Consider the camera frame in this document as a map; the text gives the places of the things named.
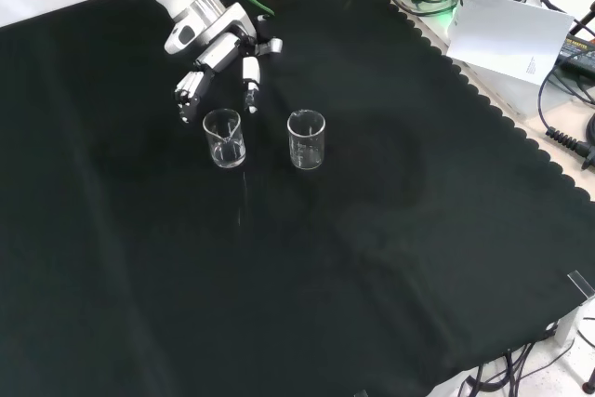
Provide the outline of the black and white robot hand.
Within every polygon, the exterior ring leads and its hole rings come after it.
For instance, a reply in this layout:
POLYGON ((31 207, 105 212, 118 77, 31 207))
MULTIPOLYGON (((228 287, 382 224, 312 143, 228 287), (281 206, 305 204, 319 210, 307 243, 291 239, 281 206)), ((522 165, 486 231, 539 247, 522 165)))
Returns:
POLYGON ((267 21, 266 15, 252 21, 244 8, 235 3, 220 12, 212 22, 203 18, 195 7, 178 22, 168 37, 165 49, 181 52, 192 44, 203 49, 194 60, 193 69, 174 89, 178 114, 184 124, 190 123, 196 116, 214 76, 238 58, 242 60, 244 109, 250 114, 258 111, 261 84, 258 59, 265 55, 279 55, 284 46, 281 38, 266 35, 267 21))

